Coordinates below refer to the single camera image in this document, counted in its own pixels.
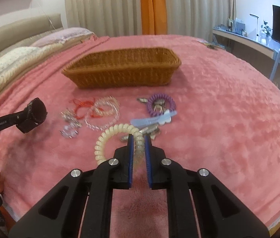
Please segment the black smartwatch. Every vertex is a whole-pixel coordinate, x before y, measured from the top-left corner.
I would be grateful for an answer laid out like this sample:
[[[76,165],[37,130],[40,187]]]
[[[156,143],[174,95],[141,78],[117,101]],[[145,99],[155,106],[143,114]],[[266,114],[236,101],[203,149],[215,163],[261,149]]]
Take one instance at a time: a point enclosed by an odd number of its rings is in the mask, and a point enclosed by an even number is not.
[[[21,132],[28,133],[41,125],[46,120],[47,114],[44,102],[35,98],[26,106],[22,114],[17,116],[16,127]]]

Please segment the silver metal hair clip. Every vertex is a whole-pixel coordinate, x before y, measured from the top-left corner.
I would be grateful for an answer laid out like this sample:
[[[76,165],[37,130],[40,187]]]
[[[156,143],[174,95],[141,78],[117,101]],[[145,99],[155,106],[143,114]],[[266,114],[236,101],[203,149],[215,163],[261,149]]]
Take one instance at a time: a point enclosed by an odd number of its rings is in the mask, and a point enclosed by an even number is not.
[[[148,134],[151,138],[156,134],[160,133],[160,128],[158,124],[153,124],[142,128],[139,131],[141,134]],[[128,135],[120,137],[121,142],[128,141]]]

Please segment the cream patterned pillow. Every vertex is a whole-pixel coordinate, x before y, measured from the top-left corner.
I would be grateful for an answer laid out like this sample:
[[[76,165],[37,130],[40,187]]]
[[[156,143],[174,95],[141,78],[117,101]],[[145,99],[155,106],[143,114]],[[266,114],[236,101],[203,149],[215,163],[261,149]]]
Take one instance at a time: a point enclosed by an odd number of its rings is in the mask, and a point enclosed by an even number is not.
[[[18,47],[0,57],[0,92],[26,69],[40,63],[62,46],[58,43],[44,47]]]

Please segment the beige bed headboard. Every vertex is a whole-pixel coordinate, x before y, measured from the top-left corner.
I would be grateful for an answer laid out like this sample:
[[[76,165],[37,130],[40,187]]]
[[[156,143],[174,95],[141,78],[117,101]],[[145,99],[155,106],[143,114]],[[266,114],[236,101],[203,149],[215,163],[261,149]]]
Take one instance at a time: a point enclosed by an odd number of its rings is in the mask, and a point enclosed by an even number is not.
[[[0,52],[23,41],[30,45],[39,38],[62,29],[59,13],[17,20],[0,27]]]

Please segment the pink bed blanket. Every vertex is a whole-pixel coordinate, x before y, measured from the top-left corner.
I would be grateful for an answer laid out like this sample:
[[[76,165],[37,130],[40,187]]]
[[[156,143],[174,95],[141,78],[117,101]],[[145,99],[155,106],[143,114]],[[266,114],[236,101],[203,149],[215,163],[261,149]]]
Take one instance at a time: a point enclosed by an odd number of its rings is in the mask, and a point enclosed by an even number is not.
[[[153,146],[183,168],[208,169],[280,237],[280,90],[247,62],[188,36],[91,37],[26,69],[0,92],[0,117],[39,98],[46,120],[0,131],[4,201],[22,218],[73,169],[89,171],[133,137],[132,184],[115,189],[109,237],[169,237],[166,190],[149,187],[145,136],[132,119],[177,111]],[[81,57],[164,47],[181,60],[164,86],[80,89],[62,70]],[[137,98],[147,98],[140,103]]]

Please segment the light blue hair clip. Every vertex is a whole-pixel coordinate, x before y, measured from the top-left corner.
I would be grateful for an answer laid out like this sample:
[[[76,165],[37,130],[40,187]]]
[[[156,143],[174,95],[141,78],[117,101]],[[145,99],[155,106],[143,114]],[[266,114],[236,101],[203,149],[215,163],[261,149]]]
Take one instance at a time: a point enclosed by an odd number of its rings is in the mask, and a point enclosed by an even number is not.
[[[177,111],[166,110],[162,115],[152,118],[132,119],[130,124],[135,127],[148,126],[153,124],[164,125],[172,121],[172,117],[177,115]]]

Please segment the pink pillow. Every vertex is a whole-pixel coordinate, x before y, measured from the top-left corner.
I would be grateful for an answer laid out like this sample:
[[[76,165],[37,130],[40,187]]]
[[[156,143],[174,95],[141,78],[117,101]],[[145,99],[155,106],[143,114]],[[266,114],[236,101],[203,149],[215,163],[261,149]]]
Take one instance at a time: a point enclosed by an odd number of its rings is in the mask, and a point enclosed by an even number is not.
[[[57,32],[54,32],[52,34],[49,34],[47,36],[44,36],[43,38],[40,38],[39,40],[35,41],[33,44],[31,44],[32,47],[43,47],[46,45],[51,44],[64,44],[71,40],[84,40],[86,38],[89,38],[90,36],[94,35],[94,32],[82,28],[82,27],[71,27],[68,29],[63,29]]]

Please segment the silver keys charm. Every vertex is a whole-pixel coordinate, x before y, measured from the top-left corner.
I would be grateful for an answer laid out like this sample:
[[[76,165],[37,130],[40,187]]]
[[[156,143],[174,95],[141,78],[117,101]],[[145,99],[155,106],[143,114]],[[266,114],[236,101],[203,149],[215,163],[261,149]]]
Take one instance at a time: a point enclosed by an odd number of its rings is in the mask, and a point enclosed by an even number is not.
[[[148,102],[148,99],[147,98],[137,98],[137,100],[140,102],[140,103],[147,103]]]

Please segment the brown wicker basket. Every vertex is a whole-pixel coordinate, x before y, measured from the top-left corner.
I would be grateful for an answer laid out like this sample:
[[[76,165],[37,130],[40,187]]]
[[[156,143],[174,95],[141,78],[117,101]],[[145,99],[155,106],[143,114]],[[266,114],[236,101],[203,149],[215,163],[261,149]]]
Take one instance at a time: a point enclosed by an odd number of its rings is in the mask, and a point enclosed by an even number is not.
[[[168,48],[125,48],[87,54],[62,74],[80,89],[164,86],[180,65],[180,58]]]

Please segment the beige curtain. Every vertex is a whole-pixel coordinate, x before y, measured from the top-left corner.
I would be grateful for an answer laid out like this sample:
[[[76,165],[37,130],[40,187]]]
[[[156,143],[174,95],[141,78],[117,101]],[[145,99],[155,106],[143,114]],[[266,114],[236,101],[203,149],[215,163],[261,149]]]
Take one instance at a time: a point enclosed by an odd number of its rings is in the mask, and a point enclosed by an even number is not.
[[[141,0],[65,0],[69,27],[99,36],[143,35]],[[236,14],[236,0],[166,0],[167,34],[211,39]]]

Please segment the small items on bed edge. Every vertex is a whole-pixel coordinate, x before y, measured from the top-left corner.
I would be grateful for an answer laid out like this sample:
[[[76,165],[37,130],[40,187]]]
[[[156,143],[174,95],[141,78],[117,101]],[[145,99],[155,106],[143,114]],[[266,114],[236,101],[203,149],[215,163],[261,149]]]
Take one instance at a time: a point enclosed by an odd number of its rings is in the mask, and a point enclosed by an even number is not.
[[[200,44],[205,45],[209,49],[213,49],[213,50],[218,50],[218,49],[226,50],[224,46],[222,46],[220,44],[217,44],[217,43],[207,42],[206,40],[199,40],[198,42]]]

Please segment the white desk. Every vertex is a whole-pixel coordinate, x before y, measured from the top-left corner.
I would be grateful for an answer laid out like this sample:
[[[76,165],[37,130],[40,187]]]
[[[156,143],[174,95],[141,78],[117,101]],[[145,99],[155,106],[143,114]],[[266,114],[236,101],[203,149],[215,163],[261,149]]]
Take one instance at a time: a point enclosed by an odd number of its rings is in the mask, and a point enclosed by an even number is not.
[[[246,45],[247,47],[253,48],[256,51],[259,51],[260,53],[271,58],[272,60],[276,59],[277,51],[275,49],[272,49],[266,45],[263,45],[255,40],[252,40],[252,39],[244,37],[244,36],[240,36],[238,34],[235,34],[235,33],[229,32],[229,31],[222,30],[218,27],[214,27],[212,29],[212,33],[214,35],[222,36],[224,38],[228,38],[228,39],[238,42],[240,44]]]

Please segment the white desk lamp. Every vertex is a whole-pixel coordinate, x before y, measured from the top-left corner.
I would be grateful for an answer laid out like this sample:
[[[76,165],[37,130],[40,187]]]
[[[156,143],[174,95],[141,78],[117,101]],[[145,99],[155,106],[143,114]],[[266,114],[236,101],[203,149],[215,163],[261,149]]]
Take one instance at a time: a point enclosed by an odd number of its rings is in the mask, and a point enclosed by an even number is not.
[[[250,13],[249,16],[253,18],[253,26],[252,26],[253,30],[251,31],[251,37],[254,41],[258,41],[259,16],[257,16],[256,14],[253,14],[253,13]]]

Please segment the small potted plant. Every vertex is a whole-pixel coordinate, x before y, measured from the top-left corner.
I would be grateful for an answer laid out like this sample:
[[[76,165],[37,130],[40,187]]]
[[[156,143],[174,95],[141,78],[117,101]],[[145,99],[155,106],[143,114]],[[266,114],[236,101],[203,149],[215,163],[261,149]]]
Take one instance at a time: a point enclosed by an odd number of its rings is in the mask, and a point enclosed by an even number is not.
[[[260,42],[263,45],[268,46],[271,40],[271,33],[272,29],[268,26],[268,22],[264,20],[263,24],[261,25],[261,30],[260,30]]]

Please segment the orange curtain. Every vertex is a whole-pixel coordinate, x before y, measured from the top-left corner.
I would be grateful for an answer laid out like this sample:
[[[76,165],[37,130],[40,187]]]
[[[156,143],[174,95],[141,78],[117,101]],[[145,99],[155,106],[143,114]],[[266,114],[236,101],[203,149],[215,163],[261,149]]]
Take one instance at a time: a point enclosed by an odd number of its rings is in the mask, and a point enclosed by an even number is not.
[[[167,34],[166,0],[141,0],[142,33]]]

